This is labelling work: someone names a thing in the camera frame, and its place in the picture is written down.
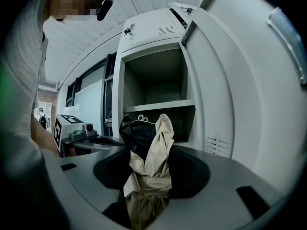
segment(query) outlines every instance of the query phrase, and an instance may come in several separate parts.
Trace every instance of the black backpack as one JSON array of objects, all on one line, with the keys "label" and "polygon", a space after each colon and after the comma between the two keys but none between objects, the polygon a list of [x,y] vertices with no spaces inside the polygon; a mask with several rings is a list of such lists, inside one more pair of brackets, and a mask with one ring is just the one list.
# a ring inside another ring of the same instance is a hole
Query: black backpack
[{"label": "black backpack", "polygon": [[47,120],[46,120],[46,118],[45,118],[45,115],[42,116],[42,117],[40,117],[39,123],[41,124],[41,126],[42,126],[44,129],[47,129],[47,127],[46,127]]}]

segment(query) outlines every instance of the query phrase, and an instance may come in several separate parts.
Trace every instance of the beige garment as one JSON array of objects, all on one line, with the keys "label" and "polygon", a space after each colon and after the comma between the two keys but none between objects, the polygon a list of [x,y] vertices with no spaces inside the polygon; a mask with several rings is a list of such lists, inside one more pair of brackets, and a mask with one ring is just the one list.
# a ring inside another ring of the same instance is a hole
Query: beige garment
[{"label": "beige garment", "polygon": [[174,131],[167,115],[160,115],[155,129],[156,135],[145,162],[130,152],[129,165],[137,173],[141,188],[126,200],[131,228],[136,230],[146,228],[161,214],[168,203],[167,193],[172,188],[167,159],[174,143]]}]

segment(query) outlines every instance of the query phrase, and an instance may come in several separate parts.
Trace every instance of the white corrugated ceiling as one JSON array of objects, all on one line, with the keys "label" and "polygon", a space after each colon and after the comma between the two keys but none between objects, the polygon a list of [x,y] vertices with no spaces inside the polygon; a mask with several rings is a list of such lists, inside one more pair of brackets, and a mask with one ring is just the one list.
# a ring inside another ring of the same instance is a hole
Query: white corrugated ceiling
[{"label": "white corrugated ceiling", "polygon": [[45,61],[46,82],[56,84],[71,63],[95,40],[124,23],[128,18],[151,10],[168,7],[169,2],[197,6],[199,0],[114,0],[101,22],[95,16],[87,21],[59,23],[49,19],[44,31],[49,39]]}]

